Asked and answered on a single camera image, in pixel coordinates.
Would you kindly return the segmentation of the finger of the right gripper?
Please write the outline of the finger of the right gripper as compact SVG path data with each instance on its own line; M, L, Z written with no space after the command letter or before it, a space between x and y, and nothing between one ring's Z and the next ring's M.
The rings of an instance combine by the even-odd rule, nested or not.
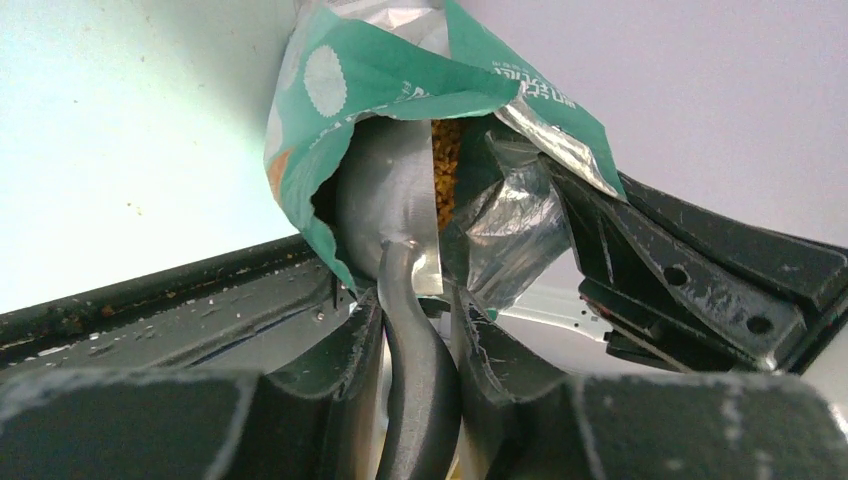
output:
M748 225L632 178L612 199L545 160L581 298L679 372L804 372L847 323L843 247Z

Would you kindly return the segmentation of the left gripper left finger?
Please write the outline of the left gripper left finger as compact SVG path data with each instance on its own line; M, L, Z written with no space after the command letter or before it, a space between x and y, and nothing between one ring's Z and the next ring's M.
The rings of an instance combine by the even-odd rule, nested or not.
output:
M5 479L365 479L381 309L283 367L62 369L1 389Z

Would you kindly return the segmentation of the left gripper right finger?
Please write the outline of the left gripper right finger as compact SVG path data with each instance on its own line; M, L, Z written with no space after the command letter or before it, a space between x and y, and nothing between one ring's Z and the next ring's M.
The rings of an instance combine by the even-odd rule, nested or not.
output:
M843 479L847 427L793 376L572 374L452 293L466 479Z

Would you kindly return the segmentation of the metal food scoop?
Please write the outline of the metal food scoop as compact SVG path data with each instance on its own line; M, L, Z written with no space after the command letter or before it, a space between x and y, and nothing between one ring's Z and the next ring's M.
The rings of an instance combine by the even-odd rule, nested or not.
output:
M338 170L338 239L376 283L392 362L380 479L444 479L461 425L459 374L420 305L443 293L428 120L356 124Z

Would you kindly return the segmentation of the green pet food bag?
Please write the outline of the green pet food bag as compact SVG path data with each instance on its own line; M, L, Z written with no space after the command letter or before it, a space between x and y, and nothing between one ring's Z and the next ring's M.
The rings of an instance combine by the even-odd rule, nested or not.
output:
M436 124L495 114L597 191L625 196L603 126L453 1L300 1L267 122L264 168L274 200L337 279L354 291L376 277L380 240L346 246L316 212L330 181L359 159L355 145L388 147L389 184L409 209L380 201L412 227L423 256L414 286L442 291L436 220L444 182L434 173Z

